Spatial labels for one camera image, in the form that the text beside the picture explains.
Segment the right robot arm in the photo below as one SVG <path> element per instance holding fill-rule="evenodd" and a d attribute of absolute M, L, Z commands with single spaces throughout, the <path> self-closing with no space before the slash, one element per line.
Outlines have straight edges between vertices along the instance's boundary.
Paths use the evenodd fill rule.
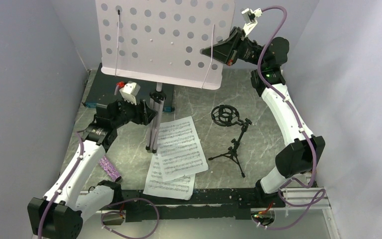
<path fill-rule="evenodd" d="M 258 181 L 260 190 L 254 193 L 256 204 L 265 207 L 273 201 L 273 193 L 286 183 L 300 182 L 297 175 L 315 172 L 325 147 L 324 138 L 315 136 L 301 118 L 282 75 L 289 41 L 274 37 L 261 46 L 251 41 L 243 29 L 234 27 L 227 39 L 201 49 L 200 53 L 228 66 L 237 60 L 257 66 L 251 72 L 252 87 L 271 110 L 285 143 L 285 148 L 275 157 L 275 167 Z"/>

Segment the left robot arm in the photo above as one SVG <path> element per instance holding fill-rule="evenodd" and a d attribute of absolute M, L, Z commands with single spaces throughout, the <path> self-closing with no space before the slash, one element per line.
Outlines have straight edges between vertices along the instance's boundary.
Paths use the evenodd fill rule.
<path fill-rule="evenodd" d="M 122 205 L 122 187 L 116 181 L 103 180 L 86 195 L 81 190 L 116 139 L 118 128 L 130 122 L 148 125 L 158 115 L 144 100 L 136 104 L 116 100 L 98 104 L 95 110 L 93 121 L 77 133 L 78 149 L 57 182 L 27 206 L 32 232 L 39 239 L 75 239 L 95 212 Z"/>

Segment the lilac perforated music stand desk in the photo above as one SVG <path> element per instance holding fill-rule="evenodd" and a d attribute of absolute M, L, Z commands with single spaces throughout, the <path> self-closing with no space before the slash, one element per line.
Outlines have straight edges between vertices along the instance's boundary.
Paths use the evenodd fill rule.
<path fill-rule="evenodd" d="M 102 72 L 217 90 L 224 64 L 214 51 L 229 36 L 232 0 L 97 0 Z"/>

